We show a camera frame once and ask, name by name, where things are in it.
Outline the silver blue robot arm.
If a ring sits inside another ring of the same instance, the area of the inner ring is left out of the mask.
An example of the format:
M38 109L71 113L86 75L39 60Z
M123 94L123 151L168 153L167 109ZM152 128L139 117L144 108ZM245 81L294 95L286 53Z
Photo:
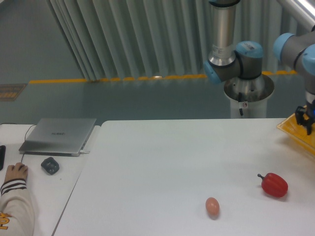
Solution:
M214 34L212 51L204 62L204 70L213 83L225 82L225 94L239 104L266 99L273 86L262 76L263 49L259 43L242 41L232 46L237 0L211 0ZM305 80L306 107L295 111L296 122L310 135L315 122L315 2L313 0L281 0L279 4L308 33L280 35L274 42L277 60L299 73Z

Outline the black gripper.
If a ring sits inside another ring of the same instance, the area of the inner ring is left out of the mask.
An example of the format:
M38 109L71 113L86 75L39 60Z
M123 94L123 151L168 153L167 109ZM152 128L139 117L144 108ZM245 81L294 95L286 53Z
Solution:
M298 125L306 128L307 135L312 133L312 118L315 117L315 95L306 91L306 105L307 109L298 106L295 110L295 118Z

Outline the cream sleeved forearm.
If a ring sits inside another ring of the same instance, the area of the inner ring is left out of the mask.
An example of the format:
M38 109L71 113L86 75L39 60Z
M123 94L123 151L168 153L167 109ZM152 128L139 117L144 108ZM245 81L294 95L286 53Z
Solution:
M32 236L34 210L26 181L22 178L6 181L0 193L0 234Z

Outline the person's hand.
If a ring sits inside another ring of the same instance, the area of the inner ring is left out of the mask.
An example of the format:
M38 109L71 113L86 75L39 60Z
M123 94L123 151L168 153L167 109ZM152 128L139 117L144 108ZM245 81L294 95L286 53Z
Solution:
M19 171L20 165L21 165L21 162L18 162L15 165L9 165L7 167L4 182L8 182L15 179L27 180L28 171L24 173L20 172Z

